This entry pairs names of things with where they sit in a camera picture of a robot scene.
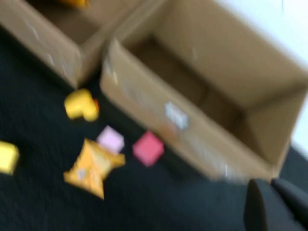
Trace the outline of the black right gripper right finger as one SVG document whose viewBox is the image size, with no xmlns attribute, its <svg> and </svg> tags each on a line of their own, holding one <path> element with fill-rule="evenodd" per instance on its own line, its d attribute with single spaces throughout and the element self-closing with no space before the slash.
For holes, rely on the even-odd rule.
<svg viewBox="0 0 308 231">
<path fill-rule="evenodd" d="M 274 179 L 271 185 L 279 193 L 298 222 L 308 230 L 308 193 L 284 179 Z"/>
</svg>

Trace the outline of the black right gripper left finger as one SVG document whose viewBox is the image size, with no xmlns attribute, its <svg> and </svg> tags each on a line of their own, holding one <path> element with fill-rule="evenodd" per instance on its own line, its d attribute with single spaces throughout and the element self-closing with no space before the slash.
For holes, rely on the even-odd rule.
<svg viewBox="0 0 308 231">
<path fill-rule="evenodd" d="M 263 180 L 250 180 L 244 207 L 244 226 L 246 231 L 272 231 L 270 206 L 273 190 Z"/>
</svg>

